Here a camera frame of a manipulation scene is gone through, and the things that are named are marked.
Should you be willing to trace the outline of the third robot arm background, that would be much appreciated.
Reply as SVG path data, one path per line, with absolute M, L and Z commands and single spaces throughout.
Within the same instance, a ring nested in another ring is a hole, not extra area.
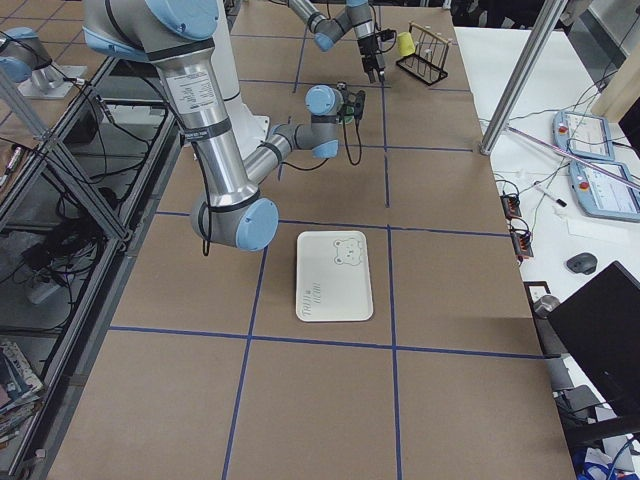
M 61 99 L 69 91 L 66 75 L 29 27 L 1 34 L 1 70 L 28 98 Z

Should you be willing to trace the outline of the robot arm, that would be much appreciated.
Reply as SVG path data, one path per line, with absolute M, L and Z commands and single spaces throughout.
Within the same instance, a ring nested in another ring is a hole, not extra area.
M 205 245 L 264 249 L 275 236 L 279 213 L 260 183 L 295 150 L 329 159 L 339 149 L 338 126 L 360 121 L 365 93 L 340 83 L 306 94 L 307 124 L 283 124 L 261 135 L 252 152 L 238 144 L 231 98 L 220 80 L 235 80 L 228 24 L 219 1 L 87 1 L 87 45 L 109 57 L 151 64 L 182 135 L 194 150 L 204 192 L 191 223 Z
M 327 52 L 352 31 L 356 37 L 362 67 L 371 83 L 386 80 L 382 43 L 397 37 L 393 29 L 380 29 L 368 1 L 347 1 L 342 11 L 328 18 L 311 1 L 292 0 L 284 4 L 291 9 L 312 33 L 319 49 Z

